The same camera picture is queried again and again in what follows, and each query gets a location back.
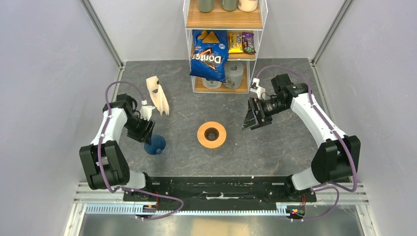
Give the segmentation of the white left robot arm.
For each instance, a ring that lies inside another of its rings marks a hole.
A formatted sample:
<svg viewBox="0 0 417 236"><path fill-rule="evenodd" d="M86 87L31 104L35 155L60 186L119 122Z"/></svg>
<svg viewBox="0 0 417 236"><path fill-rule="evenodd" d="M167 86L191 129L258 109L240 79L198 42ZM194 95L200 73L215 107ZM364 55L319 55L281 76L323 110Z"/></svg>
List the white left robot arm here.
<svg viewBox="0 0 417 236"><path fill-rule="evenodd" d="M127 136L137 142L151 144L155 122L134 110L137 101L127 94L117 96L115 102L103 107L103 121L92 142L79 150L87 183L92 190L107 186L127 185L134 180L135 194L143 201L154 195L154 187L145 182L144 174L134 174L119 147L124 128Z"/></svg>

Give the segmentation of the glass carafe with wooden band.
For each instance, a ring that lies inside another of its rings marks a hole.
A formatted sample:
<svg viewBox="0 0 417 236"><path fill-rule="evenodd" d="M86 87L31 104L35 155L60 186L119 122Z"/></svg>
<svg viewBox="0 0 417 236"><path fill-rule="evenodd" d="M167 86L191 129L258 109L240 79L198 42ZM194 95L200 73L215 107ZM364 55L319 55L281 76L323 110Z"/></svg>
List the glass carafe with wooden band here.
<svg viewBox="0 0 417 236"><path fill-rule="evenodd" d="M219 148L206 148L205 152L208 156L217 156L219 154Z"/></svg>

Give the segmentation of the blue plastic coffee dripper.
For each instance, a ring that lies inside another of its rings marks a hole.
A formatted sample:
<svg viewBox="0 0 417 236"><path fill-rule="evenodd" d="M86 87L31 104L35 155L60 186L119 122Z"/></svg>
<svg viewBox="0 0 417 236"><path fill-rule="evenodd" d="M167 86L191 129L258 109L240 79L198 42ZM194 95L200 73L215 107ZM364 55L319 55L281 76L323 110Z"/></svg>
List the blue plastic coffee dripper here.
<svg viewBox="0 0 417 236"><path fill-rule="evenodd" d="M166 141L161 135L152 135L149 144L144 144L144 150L147 154L158 155L163 152L166 147Z"/></svg>

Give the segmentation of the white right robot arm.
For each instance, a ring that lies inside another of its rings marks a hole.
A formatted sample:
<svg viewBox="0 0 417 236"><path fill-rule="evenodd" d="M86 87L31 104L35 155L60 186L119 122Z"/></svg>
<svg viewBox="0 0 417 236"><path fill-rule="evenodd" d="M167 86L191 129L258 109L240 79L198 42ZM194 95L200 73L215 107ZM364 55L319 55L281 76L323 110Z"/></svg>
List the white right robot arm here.
<svg viewBox="0 0 417 236"><path fill-rule="evenodd" d="M290 176L284 187L289 201L297 201L304 190L354 176L357 173L360 140L339 129L318 105L306 83L294 84L288 74L272 78L273 95L267 95L254 78L250 91L256 97L248 99L248 110L241 129L257 129L272 123L275 114L292 110L303 121L318 147L311 166Z"/></svg>

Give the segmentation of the cream paper coffee filters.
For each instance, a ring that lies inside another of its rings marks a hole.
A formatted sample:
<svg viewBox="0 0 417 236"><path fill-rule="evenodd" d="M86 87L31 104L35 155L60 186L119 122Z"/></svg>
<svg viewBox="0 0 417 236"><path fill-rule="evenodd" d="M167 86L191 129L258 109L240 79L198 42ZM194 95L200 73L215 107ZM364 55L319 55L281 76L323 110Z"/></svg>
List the cream paper coffee filters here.
<svg viewBox="0 0 417 236"><path fill-rule="evenodd" d="M150 98L156 109L159 111L160 115L162 116L165 114L168 116L170 113L170 107L158 77L152 76L147 78L146 84Z"/></svg>

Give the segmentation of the wooden ring dripper stand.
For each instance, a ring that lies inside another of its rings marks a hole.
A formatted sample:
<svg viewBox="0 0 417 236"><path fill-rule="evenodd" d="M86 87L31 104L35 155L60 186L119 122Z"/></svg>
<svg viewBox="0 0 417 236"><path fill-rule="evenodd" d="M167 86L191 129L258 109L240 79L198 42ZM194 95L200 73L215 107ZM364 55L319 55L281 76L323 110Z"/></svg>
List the wooden ring dripper stand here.
<svg viewBox="0 0 417 236"><path fill-rule="evenodd" d="M227 132L225 127L215 121L208 121L202 124L197 131L199 143L207 149L218 149L225 142Z"/></svg>

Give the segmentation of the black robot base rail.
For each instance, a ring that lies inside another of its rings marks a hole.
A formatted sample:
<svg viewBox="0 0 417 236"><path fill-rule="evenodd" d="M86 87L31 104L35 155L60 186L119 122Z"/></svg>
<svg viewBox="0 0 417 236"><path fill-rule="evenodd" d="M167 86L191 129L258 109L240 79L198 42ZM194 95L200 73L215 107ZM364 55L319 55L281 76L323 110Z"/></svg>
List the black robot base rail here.
<svg viewBox="0 0 417 236"><path fill-rule="evenodd" d="M123 200L137 216L292 215L285 203L304 207L317 200L310 189L295 190L286 176L147 177L143 189L123 186Z"/></svg>

